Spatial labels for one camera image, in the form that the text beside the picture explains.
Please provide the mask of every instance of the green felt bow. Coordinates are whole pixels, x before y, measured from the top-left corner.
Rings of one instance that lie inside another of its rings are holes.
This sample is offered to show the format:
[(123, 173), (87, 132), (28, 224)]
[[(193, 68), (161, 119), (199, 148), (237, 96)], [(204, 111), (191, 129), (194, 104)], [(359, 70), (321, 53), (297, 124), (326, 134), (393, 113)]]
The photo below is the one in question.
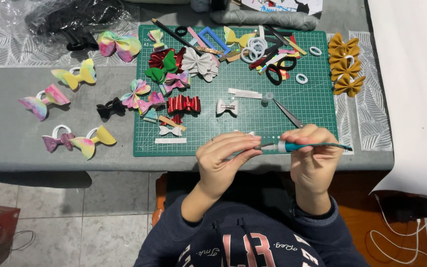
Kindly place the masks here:
[(153, 81), (161, 84), (165, 80), (165, 73), (175, 73), (177, 71), (177, 66), (175, 64), (174, 51), (169, 51), (166, 57), (162, 60), (164, 67), (159, 69), (157, 67), (150, 67), (149, 69), (144, 71), (146, 76), (151, 77)]

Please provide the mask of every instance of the gold glitter strip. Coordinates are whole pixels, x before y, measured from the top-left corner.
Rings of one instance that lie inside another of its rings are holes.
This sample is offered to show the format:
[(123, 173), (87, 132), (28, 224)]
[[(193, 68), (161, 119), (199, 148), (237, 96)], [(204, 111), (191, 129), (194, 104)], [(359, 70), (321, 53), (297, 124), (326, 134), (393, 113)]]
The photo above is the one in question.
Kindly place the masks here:
[(197, 48), (197, 50), (199, 50), (199, 51), (203, 51), (203, 52), (207, 52), (207, 53), (210, 53), (210, 54), (217, 54), (217, 55), (223, 56), (223, 52), (222, 51), (218, 51), (218, 50), (215, 50), (215, 49), (212, 49), (212, 48), (202, 47), (202, 46), (196, 46), (195, 48)]

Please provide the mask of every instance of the gray tablecloth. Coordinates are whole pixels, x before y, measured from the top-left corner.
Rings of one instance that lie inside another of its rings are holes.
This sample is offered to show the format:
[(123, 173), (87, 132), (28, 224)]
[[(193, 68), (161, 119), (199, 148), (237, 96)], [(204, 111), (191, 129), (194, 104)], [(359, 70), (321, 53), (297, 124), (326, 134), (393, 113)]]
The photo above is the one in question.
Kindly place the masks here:
[[(326, 0), (323, 16), (317, 30), (340, 32), (371, 31), (367, 23), (363, 0)], [(150, 24), (157, 18), (165, 25), (217, 26), (208, 14), (198, 14), (188, 5), (141, 5), (141, 24)], [(138, 157), (133, 151), (133, 119), (137, 112), (112, 116), (103, 122), (95, 111), (96, 104), (123, 95), (136, 77), (134, 67), (97, 68), (95, 86), (83, 85), (71, 94), (72, 103), (66, 110), (49, 108), (49, 117), (39, 122), (17, 99), (35, 95), (57, 80), (49, 68), (0, 69), (0, 172), (12, 171), (190, 171), (196, 170), (194, 156)], [(392, 152), (362, 152), (354, 99), (349, 99), (355, 155), (342, 156), (339, 170), (390, 170)], [(115, 146), (98, 146), (95, 156), (86, 161), (80, 151), (69, 152), (59, 147), (49, 153), (41, 135), (51, 135), (56, 125), (65, 124), (77, 135), (103, 124), (118, 140)], [(289, 170), (288, 155), (264, 155), (249, 161), (242, 170), (265, 172)]]

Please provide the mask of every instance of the charging cable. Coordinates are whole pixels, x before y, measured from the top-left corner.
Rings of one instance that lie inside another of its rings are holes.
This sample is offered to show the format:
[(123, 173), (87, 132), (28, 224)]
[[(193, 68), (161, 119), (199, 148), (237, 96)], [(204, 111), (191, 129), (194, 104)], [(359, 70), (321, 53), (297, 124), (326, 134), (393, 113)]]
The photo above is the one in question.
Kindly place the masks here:
[[(414, 262), (414, 261), (416, 260), (416, 258), (418, 257), (418, 252), (419, 252), (419, 253), (423, 253), (424, 255), (426, 255), (426, 256), (427, 256), (427, 253), (424, 253), (424, 252), (422, 252), (422, 251), (420, 251), (420, 250), (418, 249), (418, 244), (419, 244), (419, 243), (418, 243), (418, 233), (419, 233), (422, 229), (424, 229), (424, 227), (426, 227), (427, 222), (426, 222), (426, 223), (424, 224), (424, 226), (420, 229), (420, 228), (419, 228), (419, 225), (421, 224), (421, 219), (417, 219), (417, 220), (416, 220), (416, 222), (418, 223), (418, 226), (416, 227), (416, 232), (415, 232), (415, 233), (412, 233), (412, 234), (409, 234), (409, 235), (404, 235), (404, 234), (396, 233), (396, 232), (395, 232), (395, 230), (393, 230), (393, 229), (391, 228), (391, 226), (389, 225), (389, 223), (388, 223), (388, 221), (387, 221), (387, 219), (386, 219), (386, 217), (385, 217), (385, 213), (383, 212), (382, 205), (380, 204), (380, 199), (378, 198), (378, 196), (377, 196), (377, 195), (375, 195), (375, 199), (377, 200), (377, 202), (378, 202), (378, 206), (380, 207), (380, 210), (382, 211), (382, 215), (383, 215), (383, 219), (385, 220), (385, 223), (387, 224), (388, 228), (389, 228), (393, 233), (395, 233), (395, 234), (397, 234), (397, 235), (399, 235), (399, 236), (403, 236), (403, 237), (409, 237), (409, 236), (416, 235), (416, 249), (414, 249), (414, 248), (408, 248), (408, 247), (398, 246), (397, 244), (393, 243), (391, 240), (389, 240), (388, 238), (386, 238), (382, 233), (380, 233), (380, 232), (378, 232), (378, 231), (376, 231), (376, 230), (372, 230), (372, 231), (370, 231), (370, 238), (371, 238), (371, 240), (372, 240), (373, 244), (375, 244), (375, 246), (378, 248), (378, 250), (379, 250), (380, 252), (382, 252), (382, 253), (383, 253), (383, 255), (387, 256), (388, 258), (390, 258), (390, 259), (394, 260), (395, 262), (402, 263), (402, 264), (410, 264), (410, 263)], [(375, 243), (375, 240), (373, 240), (373, 235), (372, 235), (372, 233), (374, 233), (374, 232), (375, 232), (375, 233), (378, 233), (378, 234), (379, 234), (379, 235), (381, 235), (381, 236), (383, 236), (383, 238), (385, 238), (386, 240), (388, 240), (388, 242), (390, 242), (393, 246), (396, 246), (396, 247), (398, 247), (398, 248), (402, 248), (402, 249), (406, 249), (406, 250), (413, 250), (413, 251), (416, 251), (415, 256), (413, 257), (413, 259), (412, 259), (412, 260), (410, 260), (410, 261), (408, 261), (408, 262), (399, 261), (399, 260), (397, 260), (397, 259), (394, 259), (394, 258), (392, 258), (392, 257), (388, 256), (385, 252), (383, 252), (383, 251), (382, 251), (382, 249), (380, 249), (380, 248), (378, 247), (377, 243)]]

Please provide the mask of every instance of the cutting mat grid lines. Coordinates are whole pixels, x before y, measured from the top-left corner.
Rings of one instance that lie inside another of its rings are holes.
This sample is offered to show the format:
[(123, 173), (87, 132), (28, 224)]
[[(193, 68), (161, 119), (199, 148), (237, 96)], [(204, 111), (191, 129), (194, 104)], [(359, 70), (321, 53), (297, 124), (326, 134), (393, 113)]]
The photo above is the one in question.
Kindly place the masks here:
[[(149, 40), (150, 30), (158, 29), (156, 26), (139, 26), (139, 38), (142, 40), (143, 49), (138, 56), (137, 78), (147, 81), (151, 85), (151, 91), (159, 92), (158, 85), (144, 74), (149, 68), (148, 61), (152, 53), (153, 42)], [(199, 33), (203, 27), (193, 27)], [(237, 37), (250, 33), (252, 28), (232, 28)], [(223, 28), (212, 29), (221, 39), (224, 39)], [(146, 122), (135, 116), (134, 123), (134, 156), (187, 156), (195, 155), (197, 148), (212, 137), (219, 134), (232, 132), (237, 129), (242, 132), (255, 131), (257, 135), (264, 136), (262, 143), (277, 143), (278, 136), (283, 132), (295, 129), (291, 121), (281, 110), (270, 102), (262, 105), (260, 99), (234, 98), (234, 94), (228, 93), (228, 88), (257, 91), (262, 94), (273, 92), (275, 98), (286, 106), (305, 124), (316, 124), (325, 127), (337, 137), (337, 123), (335, 117), (334, 98), (331, 91), (332, 82), (329, 78), (330, 66), (327, 61), (327, 40), (325, 32), (299, 32), (293, 31), (296, 43), (304, 50), (316, 46), (323, 51), (320, 57), (308, 53), (301, 55), (296, 68), (288, 73), (291, 77), (284, 80), (280, 86), (273, 85), (266, 74), (259, 75), (258, 71), (250, 70), (248, 65), (237, 60), (234, 62), (222, 62), (219, 66), (219, 74), (211, 83), (205, 82), (200, 76), (192, 77), (191, 87), (182, 91), (174, 89), (170, 94), (175, 97), (179, 94), (185, 96), (198, 96), (201, 102), (202, 112), (199, 114), (185, 114), (182, 125), (187, 128), (182, 132), (182, 137), (187, 138), (187, 143), (178, 144), (155, 144), (156, 138), (175, 138), (169, 133), (166, 136), (159, 135), (159, 123)], [(191, 40), (190, 34), (184, 36), (187, 41)], [(178, 52), (182, 45), (168, 34), (164, 34), (162, 40), (167, 47), (174, 48)], [(300, 85), (295, 81), (295, 76), (302, 73), (309, 81)], [(147, 101), (148, 95), (141, 98)], [(233, 117), (228, 111), (216, 115), (215, 107), (217, 100), (221, 98), (228, 105), (234, 100), (239, 102), (239, 114)], [(172, 117), (167, 109), (159, 108), (158, 115)], [(264, 154), (279, 154), (277, 151), (264, 151)]]

